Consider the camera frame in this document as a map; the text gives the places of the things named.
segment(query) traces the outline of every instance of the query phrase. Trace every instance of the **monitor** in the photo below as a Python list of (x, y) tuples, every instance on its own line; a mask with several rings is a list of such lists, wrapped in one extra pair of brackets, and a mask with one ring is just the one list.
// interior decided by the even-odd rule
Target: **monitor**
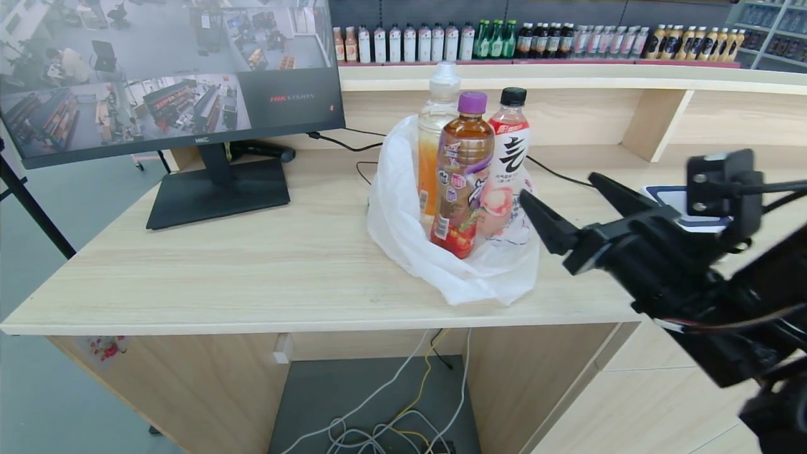
[(71, 5), (3, 20), (0, 117), (28, 169), (198, 146), (208, 172), (168, 175), (153, 218), (173, 219), (149, 228), (262, 208), (276, 179), (286, 191), (277, 160), (231, 168), (225, 143), (345, 126), (328, 0)]

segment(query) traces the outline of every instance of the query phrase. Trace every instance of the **robotic arm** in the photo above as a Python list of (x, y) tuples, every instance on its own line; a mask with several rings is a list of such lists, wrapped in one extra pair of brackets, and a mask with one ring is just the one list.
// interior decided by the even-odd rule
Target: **robotic arm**
[[(608, 272), (646, 313), (722, 388), (749, 378), (759, 393), (740, 419), (764, 454), (807, 452), (807, 224), (726, 280), (712, 265), (751, 246), (763, 214), (807, 195), (807, 180), (764, 184), (754, 153), (744, 149), (690, 158), (687, 205), (692, 215), (731, 216), (721, 233), (689, 233), (680, 214), (608, 177), (588, 180), (623, 216), (578, 229), (527, 191), (521, 205), (546, 249), (566, 255), (578, 275)], [(791, 191), (765, 206), (765, 192)]]

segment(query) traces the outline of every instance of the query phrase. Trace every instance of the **purple bottle cap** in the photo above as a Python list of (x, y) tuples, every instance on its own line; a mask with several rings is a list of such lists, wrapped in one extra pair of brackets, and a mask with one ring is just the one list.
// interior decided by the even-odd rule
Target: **purple bottle cap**
[(487, 107), (487, 95), (481, 91), (463, 91), (459, 95), (457, 110), (462, 113), (481, 115)]

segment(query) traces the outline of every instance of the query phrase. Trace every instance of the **barcode label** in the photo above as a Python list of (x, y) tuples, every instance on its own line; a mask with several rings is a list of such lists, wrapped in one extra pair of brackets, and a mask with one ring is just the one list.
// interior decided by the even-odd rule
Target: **barcode label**
[(437, 215), (437, 228), (434, 230), (434, 236), (445, 240), (449, 236), (449, 220), (443, 216)]
[(420, 210), (423, 212), (426, 210), (426, 202), (429, 201), (429, 193), (427, 191), (420, 192)]

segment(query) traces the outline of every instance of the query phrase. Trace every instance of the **green bottle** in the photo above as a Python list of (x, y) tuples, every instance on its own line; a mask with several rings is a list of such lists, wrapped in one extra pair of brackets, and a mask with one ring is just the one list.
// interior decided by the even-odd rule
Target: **green bottle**
[(502, 24), (504, 21), (496, 19), (493, 21), (493, 37), (491, 38), (491, 58), (501, 58), (504, 50), (504, 40), (502, 39)]
[(507, 21), (507, 31), (504, 33), (504, 49), (502, 49), (502, 57), (512, 58), (516, 52), (516, 21)]
[(487, 37), (490, 35), (491, 21), (482, 19), (479, 21), (479, 30), (476, 32), (476, 41), (474, 41), (474, 58), (487, 58), (490, 52), (491, 41)]

